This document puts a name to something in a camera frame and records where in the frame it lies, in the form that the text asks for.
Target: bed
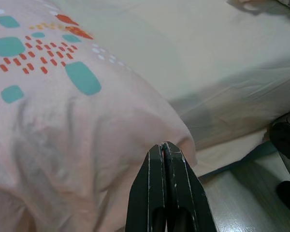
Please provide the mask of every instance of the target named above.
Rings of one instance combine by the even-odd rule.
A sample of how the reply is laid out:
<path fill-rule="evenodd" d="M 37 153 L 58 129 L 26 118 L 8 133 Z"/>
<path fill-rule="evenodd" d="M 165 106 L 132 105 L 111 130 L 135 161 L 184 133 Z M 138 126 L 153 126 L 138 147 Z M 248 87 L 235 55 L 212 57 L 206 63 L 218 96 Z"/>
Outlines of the bed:
<path fill-rule="evenodd" d="M 290 111 L 290 12 L 258 7 L 1 0 L 0 230 L 115 231 L 154 144 L 191 166 L 196 144 L 197 175 L 260 144 Z"/>
<path fill-rule="evenodd" d="M 197 175 L 240 160 L 290 111 L 290 9 L 269 0 L 53 0 L 189 128 Z"/>

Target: floor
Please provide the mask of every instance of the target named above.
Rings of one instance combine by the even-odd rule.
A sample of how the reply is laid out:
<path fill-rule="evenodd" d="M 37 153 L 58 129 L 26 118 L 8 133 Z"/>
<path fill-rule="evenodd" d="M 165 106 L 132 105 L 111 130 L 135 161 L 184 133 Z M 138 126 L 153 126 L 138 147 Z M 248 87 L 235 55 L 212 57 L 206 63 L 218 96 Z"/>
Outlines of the floor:
<path fill-rule="evenodd" d="M 290 175 L 278 153 L 201 177 L 219 232 L 290 232 L 290 211 L 275 193 Z"/>

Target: bed sheet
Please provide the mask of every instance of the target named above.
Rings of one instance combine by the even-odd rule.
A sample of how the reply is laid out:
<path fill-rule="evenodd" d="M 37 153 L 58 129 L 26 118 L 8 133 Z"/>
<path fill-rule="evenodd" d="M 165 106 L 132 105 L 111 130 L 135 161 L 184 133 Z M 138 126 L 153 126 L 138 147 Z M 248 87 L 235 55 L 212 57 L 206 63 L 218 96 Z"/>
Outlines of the bed sheet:
<path fill-rule="evenodd" d="M 239 160 L 290 111 L 290 10 L 276 1 L 53 1 L 171 103 L 203 172 Z M 217 156 L 219 144 L 232 145 Z"/>

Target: pillow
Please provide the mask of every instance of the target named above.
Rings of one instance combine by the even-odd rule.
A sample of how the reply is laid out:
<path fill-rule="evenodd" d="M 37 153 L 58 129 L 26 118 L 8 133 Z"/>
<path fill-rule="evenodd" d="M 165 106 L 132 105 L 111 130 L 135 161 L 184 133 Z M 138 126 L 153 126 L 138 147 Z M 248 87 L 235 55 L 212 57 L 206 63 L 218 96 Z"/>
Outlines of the pillow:
<path fill-rule="evenodd" d="M 119 229 L 163 141 L 194 164 L 175 111 L 93 34 L 44 0 L 0 0 L 0 231 Z"/>

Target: clip jaw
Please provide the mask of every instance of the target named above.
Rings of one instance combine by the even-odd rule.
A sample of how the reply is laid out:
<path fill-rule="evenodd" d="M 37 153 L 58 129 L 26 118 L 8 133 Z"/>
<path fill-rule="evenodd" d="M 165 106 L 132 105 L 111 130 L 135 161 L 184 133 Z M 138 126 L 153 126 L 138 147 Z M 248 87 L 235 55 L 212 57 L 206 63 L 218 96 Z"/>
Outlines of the clip jaw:
<path fill-rule="evenodd" d="M 216 232 L 205 191 L 181 150 L 155 145 L 131 187 L 126 232 Z"/>

